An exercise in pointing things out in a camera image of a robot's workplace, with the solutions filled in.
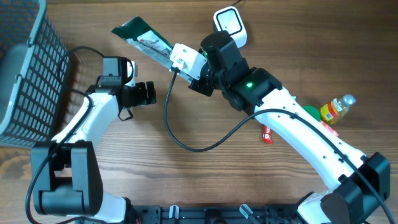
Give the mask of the yellow oil bottle silver cap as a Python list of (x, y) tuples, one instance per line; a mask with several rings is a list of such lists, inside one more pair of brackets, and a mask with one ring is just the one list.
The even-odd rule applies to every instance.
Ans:
[(327, 124), (334, 124), (339, 121), (349, 109), (356, 103), (356, 98), (346, 94), (341, 98), (335, 98), (320, 108), (322, 121)]

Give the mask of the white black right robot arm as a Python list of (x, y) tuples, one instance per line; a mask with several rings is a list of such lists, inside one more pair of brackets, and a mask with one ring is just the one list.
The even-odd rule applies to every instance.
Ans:
[(225, 31), (205, 37), (200, 50), (184, 48), (190, 85), (204, 95), (220, 90), (230, 105), (270, 127), (319, 174), (326, 190), (312, 192), (296, 207), (306, 223), (364, 223), (385, 208), (391, 167), (380, 153), (367, 156), (329, 132), (263, 68), (250, 67)]

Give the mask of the red white juice carton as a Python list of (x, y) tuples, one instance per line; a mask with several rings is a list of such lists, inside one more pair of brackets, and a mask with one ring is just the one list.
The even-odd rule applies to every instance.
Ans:
[(336, 137), (339, 136), (339, 134), (331, 126), (329, 126), (326, 122), (324, 122), (323, 120), (320, 120), (320, 124), (322, 126), (324, 126), (327, 130), (329, 130), (329, 132), (331, 132), (334, 136), (336, 136)]

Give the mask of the green 3M sponge package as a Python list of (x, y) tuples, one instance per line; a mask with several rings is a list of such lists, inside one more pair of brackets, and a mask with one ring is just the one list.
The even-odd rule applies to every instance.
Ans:
[(172, 46), (140, 16), (115, 27), (111, 32), (165, 68), (179, 68), (179, 76), (187, 82), (192, 83), (199, 79), (195, 73), (193, 77), (190, 74), (193, 63), (185, 61), (187, 56), (182, 56), (183, 53), (189, 54), (192, 49), (182, 44)]

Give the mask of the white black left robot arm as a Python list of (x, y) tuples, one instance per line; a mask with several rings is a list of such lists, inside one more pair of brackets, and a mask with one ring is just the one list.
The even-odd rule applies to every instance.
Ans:
[(126, 197), (103, 189), (95, 147), (121, 110), (156, 102), (154, 83), (90, 85), (82, 93), (80, 110), (62, 132), (31, 149), (32, 180), (25, 198), (25, 214), (66, 217), (76, 223), (141, 223)]

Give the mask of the red Nescafe coffee stick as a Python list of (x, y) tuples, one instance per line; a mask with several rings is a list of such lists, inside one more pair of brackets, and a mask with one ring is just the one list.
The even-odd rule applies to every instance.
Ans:
[(273, 130), (270, 127), (264, 125), (262, 140), (267, 144), (273, 144), (272, 133)]

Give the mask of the green lid round container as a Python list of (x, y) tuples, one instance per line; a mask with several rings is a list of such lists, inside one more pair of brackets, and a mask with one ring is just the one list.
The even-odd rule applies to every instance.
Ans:
[(303, 109), (310, 114), (315, 120), (320, 121), (321, 120), (321, 114), (319, 112), (319, 110), (314, 107), (314, 106), (310, 106), (310, 105), (305, 105), (303, 106)]

